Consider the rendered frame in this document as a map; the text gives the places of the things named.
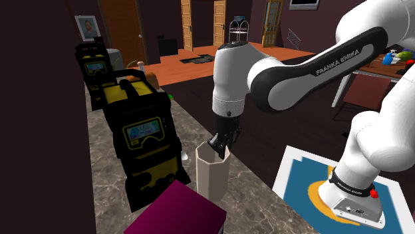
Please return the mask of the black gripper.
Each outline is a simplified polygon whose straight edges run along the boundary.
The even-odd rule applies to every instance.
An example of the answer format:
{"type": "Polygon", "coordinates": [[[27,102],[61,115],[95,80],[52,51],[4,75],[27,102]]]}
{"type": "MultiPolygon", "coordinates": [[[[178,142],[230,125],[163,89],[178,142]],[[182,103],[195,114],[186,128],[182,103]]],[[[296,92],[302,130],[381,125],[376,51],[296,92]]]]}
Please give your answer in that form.
{"type": "Polygon", "coordinates": [[[241,132],[240,117],[215,115],[215,135],[207,142],[213,150],[217,150],[222,160],[225,157],[226,148],[232,147],[241,132]]]}

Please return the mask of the beige octagonal cup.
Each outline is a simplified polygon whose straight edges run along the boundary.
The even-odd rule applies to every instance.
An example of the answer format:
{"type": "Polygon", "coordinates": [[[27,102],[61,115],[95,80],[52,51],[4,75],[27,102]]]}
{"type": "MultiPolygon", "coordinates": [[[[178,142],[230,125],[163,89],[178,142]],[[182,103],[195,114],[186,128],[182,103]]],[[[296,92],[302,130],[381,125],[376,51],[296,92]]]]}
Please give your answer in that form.
{"type": "Polygon", "coordinates": [[[197,192],[212,202],[222,200],[227,192],[231,154],[225,149],[224,159],[207,143],[196,148],[197,192]]]}

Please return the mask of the large black yellow radio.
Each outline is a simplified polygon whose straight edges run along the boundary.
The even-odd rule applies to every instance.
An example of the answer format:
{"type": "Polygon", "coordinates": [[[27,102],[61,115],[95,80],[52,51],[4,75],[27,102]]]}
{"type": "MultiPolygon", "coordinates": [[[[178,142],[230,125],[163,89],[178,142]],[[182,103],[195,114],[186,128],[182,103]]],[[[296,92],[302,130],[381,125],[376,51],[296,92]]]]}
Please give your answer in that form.
{"type": "Polygon", "coordinates": [[[151,204],[172,182],[189,184],[182,165],[182,144],[171,113],[171,100],[147,81],[141,70],[103,74],[103,112],[112,132],[116,157],[126,174],[125,190],[132,212],[151,204]]]}

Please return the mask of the magenta box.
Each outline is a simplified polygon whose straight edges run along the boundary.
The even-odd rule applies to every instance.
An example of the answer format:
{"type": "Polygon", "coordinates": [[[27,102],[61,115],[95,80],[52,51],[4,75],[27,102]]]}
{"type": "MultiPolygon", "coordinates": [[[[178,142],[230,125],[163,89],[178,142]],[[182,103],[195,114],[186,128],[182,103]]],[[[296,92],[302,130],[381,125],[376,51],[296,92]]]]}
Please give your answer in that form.
{"type": "Polygon", "coordinates": [[[227,212],[174,181],[124,234],[224,234],[227,212]]]}

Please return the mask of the dark floor rug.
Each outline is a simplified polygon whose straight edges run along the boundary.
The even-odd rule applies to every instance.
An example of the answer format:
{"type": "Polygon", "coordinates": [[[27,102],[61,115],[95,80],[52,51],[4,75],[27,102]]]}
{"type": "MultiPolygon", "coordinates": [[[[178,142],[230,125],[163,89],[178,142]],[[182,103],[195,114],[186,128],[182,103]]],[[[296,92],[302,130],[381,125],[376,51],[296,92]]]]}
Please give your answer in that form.
{"type": "Polygon", "coordinates": [[[180,60],[180,62],[186,64],[186,63],[194,63],[194,64],[203,64],[206,62],[213,62],[215,59],[214,56],[211,55],[199,55],[198,57],[194,57],[194,58],[185,58],[180,60]]]}

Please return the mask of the brown bread loaf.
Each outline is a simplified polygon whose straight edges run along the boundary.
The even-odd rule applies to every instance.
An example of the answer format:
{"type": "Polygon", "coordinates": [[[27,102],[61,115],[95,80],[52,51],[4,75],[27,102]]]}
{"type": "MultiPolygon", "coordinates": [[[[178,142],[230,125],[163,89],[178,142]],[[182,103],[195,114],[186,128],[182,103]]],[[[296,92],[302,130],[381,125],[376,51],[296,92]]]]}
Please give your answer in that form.
{"type": "Polygon", "coordinates": [[[160,88],[157,76],[153,72],[146,72],[145,76],[146,80],[153,88],[155,88],[156,90],[160,88]]]}

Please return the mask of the light wooden door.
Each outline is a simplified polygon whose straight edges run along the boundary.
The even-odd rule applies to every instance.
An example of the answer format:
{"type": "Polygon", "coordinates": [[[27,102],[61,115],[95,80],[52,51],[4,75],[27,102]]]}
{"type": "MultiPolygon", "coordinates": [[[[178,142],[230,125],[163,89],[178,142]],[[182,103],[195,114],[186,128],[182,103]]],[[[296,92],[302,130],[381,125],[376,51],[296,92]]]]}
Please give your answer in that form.
{"type": "Polygon", "coordinates": [[[213,45],[224,44],[226,0],[214,1],[213,4],[213,45]]]}
{"type": "Polygon", "coordinates": [[[192,37],[192,4],[191,0],[180,0],[182,10],[182,30],[184,48],[187,51],[193,51],[192,37]]]}

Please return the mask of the wooden glazed door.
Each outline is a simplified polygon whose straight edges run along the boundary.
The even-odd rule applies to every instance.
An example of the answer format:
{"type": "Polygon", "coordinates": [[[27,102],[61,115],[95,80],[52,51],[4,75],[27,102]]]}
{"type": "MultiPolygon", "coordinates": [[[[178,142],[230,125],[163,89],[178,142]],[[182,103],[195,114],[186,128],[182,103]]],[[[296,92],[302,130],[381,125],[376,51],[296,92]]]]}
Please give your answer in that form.
{"type": "Polygon", "coordinates": [[[264,48],[275,46],[282,8],[283,0],[267,1],[262,33],[262,45],[264,48]]]}

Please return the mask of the small black yellow radio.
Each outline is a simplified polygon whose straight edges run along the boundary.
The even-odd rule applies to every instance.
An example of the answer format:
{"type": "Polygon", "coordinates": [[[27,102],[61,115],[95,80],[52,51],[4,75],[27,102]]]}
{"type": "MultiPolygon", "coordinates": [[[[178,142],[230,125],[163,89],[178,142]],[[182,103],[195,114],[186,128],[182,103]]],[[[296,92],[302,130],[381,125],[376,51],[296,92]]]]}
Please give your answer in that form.
{"type": "Polygon", "coordinates": [[[102,89],[117,83],[116,78],[106,76],[106,73],[113,71],[108,51],[98,43],[79,44],[75,49],[74,55],[90,94],[91,109],[100,110],[105,105],[102,89]]]}

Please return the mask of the dark brown door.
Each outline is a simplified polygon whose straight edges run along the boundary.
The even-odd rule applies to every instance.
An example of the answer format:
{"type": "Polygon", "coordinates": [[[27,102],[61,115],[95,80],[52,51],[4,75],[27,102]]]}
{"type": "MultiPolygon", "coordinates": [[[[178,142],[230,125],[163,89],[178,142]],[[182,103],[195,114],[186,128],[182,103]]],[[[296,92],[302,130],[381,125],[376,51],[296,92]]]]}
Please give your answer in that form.
{"type": "Polygon", "coordinates": [[[118,49],[125,66],[146,62],[138,0],[100,0],[111,47],[118,49]]]}

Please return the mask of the dark red chair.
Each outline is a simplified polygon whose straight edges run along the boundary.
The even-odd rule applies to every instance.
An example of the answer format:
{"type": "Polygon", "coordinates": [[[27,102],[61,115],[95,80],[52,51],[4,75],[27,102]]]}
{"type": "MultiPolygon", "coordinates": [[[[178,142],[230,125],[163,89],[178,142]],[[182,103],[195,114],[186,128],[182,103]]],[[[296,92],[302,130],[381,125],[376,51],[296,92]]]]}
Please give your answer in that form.
{"type": "Polygon", "coordinates": [[[357,74],[333,120],[338,120],[337,116],[343,110],[345,112],[353,112],[359,109],[379,111],[390,83],[389,78],[357,74]]]}

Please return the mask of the wooden table with white legs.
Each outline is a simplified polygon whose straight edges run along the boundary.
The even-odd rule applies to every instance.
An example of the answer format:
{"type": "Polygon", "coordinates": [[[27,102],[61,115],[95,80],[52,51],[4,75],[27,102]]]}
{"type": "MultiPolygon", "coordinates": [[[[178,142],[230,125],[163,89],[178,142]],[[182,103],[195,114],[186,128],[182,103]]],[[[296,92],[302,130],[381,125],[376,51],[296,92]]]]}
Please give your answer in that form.
{"type": "MultiPolygon", "coordinates": [[[[401,61],[397,61],[395,64],[390,65],[383,65],[382,59],[384,55],[379,55],[376,59],[374,59],[369,66],[363,66],[358,70],[354,71],[354,74],[365,74],[369,76],[377,76],[380,78],[387,78],[390,79],[392,82],[398,82],[402,75],[397,74],[396,72],[400,69],[405,68],[405,63],[401,61]]],[[[331,104],[331,107],[334,108],[338,101],[340,100],[343,92],[345,91],[345,87],[349,81],[351,74],[344,76],[339,84],[337,93],[331,104]]]]}

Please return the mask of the grey wall grille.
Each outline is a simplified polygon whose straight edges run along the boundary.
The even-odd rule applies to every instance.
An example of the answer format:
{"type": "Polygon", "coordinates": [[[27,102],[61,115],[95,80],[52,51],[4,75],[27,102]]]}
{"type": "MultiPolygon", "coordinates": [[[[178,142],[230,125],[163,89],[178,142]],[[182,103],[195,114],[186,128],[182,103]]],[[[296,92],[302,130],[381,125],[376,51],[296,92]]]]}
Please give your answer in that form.
{"type": "Polygon", "coordinates": [[[287,39],[297,50],[300,49],[302,40],[291,29],[288,29],[287,39]]]}

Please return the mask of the wall television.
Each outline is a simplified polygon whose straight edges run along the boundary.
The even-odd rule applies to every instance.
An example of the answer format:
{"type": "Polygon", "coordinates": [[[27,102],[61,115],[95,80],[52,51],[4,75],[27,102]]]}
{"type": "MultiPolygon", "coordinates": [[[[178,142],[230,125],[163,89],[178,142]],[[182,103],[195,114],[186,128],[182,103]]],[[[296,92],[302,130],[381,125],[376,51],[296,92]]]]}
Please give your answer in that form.
{"type": "Polygon", "coordinates": [[[290,11],[316,11],[320,0],[290,0],[290,11]]]}

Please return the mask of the framed portrait wall picture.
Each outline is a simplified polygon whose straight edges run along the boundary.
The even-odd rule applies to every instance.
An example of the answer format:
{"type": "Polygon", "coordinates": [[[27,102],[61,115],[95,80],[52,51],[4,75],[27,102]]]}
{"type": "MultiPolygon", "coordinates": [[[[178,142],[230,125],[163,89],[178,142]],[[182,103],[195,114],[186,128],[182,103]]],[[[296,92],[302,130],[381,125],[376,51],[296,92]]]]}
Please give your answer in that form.
{"type": "Polygon", "coordinates": [[[78,15],[75,16],[74,19],[84,42],[94,41],[95,37],[100,36],[100,31],[94,15],[78,15]]]}

